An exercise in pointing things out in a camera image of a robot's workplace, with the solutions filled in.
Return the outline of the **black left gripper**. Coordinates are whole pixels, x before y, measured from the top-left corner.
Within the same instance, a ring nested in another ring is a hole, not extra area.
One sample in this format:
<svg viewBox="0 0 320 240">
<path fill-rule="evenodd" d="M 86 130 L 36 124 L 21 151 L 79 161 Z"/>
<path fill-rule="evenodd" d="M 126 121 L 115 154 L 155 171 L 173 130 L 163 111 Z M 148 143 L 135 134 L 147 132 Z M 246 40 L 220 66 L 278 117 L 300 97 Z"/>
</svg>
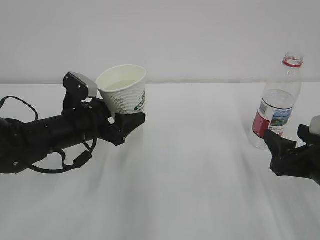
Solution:
<svg viewBox="0 0 320 240">
<path fill-rule="evenodd" d="M 94 139 L 104 140 L 119 146 L 125 143 L 125 138 L 135 129 L 143 125 L 146 114 L 114 115 L 114 123 L 109 122 L 111 113 L 102 99 L 92 98 L 91 101 L 80 101 L 65 97 L 63 100 L 62 115 L 72 126 L 76 144 Z"/>
</svg>

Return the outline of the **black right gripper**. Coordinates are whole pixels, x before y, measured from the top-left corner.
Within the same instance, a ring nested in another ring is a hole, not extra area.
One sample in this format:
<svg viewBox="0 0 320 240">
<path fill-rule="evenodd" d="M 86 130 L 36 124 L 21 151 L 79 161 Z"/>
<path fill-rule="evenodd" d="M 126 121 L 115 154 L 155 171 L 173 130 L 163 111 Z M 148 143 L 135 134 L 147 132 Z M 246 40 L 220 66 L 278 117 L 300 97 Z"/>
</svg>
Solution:
<svg viewBox="0 0 320 240">
<path fill-rule="evenodd" d="M 278 177 L 320 179 L 320 136 L 310 133 L 310 127 L 300 124 L 297 136 L 304 145 L 281 137 L 271 130 L 264 133 L 264 142 L 271 153 L 270 170 Z"/>
</svg>

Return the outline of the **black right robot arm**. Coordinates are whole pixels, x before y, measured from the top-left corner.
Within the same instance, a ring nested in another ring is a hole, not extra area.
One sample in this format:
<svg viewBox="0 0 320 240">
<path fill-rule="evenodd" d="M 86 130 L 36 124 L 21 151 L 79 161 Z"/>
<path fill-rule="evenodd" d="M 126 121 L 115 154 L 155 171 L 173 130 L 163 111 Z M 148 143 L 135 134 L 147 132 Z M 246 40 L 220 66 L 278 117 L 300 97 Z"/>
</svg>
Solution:
<svg viewBox="0 0 320 240">
<path fill-rule="evenodd" d="M 297 147 L 297 142 L 281 137 L 267 129 L 264 142 L 272 159 L 270 170 L 278 177 L 287 176 L 311 179 L 320 183 L 320 136 L 310 132 L 310 127 L 301 124 L 297 136 L 305 145 Z"/>
</svg>

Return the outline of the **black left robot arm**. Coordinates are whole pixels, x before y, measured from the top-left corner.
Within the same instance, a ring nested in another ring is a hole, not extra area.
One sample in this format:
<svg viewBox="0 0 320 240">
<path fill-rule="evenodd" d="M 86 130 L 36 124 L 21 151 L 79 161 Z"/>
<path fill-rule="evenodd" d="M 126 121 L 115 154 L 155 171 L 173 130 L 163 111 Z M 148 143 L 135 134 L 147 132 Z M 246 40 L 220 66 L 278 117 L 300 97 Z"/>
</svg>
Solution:
<svg viewBox="0 0 320 240">
<path fill-rule="evenodd" d="M 143 112 L 115 114 L 103 100 L 93 98 L 64 108 L 60 115 L 36 118 L 24 123 L 16 119 L 0 120 L 0 172 L 17 174 L 26 169 L 42 174 L 61 174 L 81 168 L 93 156 L 98 140 L 115 146 L 125 143 L 127 136 L 145 123 Z M 61 156 L 60 169 L 44 169 L 35 163 L 49 154 Z"/>
</svg>

